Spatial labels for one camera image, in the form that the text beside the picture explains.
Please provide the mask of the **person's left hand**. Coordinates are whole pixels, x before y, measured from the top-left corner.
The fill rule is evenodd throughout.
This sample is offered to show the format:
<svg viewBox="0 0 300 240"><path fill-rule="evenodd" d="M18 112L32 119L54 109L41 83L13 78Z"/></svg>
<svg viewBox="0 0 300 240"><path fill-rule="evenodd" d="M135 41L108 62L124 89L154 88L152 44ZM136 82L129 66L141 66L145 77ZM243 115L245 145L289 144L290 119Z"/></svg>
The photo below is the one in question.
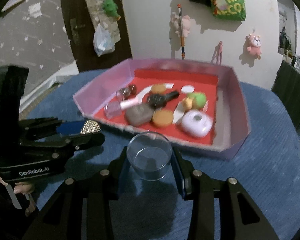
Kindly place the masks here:
<svg viewBox="0 0 300 240"><path fill-rule="evenodd" d="M0 176L0 183L4 185L5 187L8 187L8 183L3 181L3 179ZM32 182L24 181L24 182L18 182L15 183L14 186L12 186L14 194L31 194L35 189L35 184Z"/></svg>

